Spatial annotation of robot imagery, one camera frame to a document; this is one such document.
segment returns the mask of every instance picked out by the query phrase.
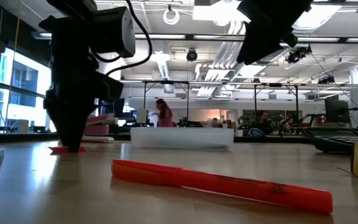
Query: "wooden table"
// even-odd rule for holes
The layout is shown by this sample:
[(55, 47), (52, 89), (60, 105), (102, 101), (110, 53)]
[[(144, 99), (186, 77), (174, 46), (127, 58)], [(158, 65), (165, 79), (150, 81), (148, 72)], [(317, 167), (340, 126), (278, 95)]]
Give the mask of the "wooden table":
[[(216, 149), (133, 149), (131, 142), (85, 144), (88, 152), (51, 156), (57, 142), (0, 145), (0, 223), (358, 223), (358, 178), (337, 169), (350, 158), (307, 144), (235, 144)], [(328, 190), (332, 216), (191, 189), (111, 177), (112, 159)]]

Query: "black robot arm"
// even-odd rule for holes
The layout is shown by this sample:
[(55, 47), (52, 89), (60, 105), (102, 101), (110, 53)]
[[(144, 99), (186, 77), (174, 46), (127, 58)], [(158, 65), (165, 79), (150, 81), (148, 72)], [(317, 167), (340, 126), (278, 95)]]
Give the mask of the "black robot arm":
[(97, 108), (95, 98), (114, 100), (121, 95), (124, 85), (97, 72), (95, 56), (116, 52), (122, 58), (133, 57), (132, 16), (127, 7), (97, 11), (93, 0), (47, 1), (67, 17), (50, 16), (39, 24), (52, 34), (52, 86), (46, 92), (44, 108), (62, 144), (76, 152), (86, 120)]

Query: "white plastic bin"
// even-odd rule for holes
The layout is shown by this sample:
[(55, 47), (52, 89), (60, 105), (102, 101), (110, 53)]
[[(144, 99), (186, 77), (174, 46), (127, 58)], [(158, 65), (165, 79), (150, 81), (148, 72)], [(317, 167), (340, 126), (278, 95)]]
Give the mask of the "white plastic bin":
[(223, 128), (132, 128), (134, 147), (225, 148), (234, 142), (233, 129)]

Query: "pink shirt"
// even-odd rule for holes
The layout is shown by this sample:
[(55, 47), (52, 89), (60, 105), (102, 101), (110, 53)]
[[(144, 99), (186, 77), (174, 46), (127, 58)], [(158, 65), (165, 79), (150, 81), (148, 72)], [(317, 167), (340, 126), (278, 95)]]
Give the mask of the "pink shirt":
[(173, 127), (172, 113), (170, 112), (169, 109), (166, 110), (165, 118), (163, 118), (163, 119), (158, 114), (158, 126), (159, 127)]

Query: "red object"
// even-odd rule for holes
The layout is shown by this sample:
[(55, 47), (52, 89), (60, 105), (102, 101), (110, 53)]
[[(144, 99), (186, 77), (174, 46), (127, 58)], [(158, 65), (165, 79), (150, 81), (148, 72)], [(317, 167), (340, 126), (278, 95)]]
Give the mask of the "red object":
[(85, 126), (85, 136), (108, 136), (110, 127), (107, 124), (95, 124)]
[[(66, 153), (68, 151), (67, 146), (58, 146), (58, 147), (49, 147), (52, 150), (52, 153)], [(80, 146), (78, 152), (86, 152), (85, 148)]]
[(191, 187), (318, 213), (333, 212), (333, 196), (324, 190), (125, 160), (113, 160), (111, 173), (140, 184)]

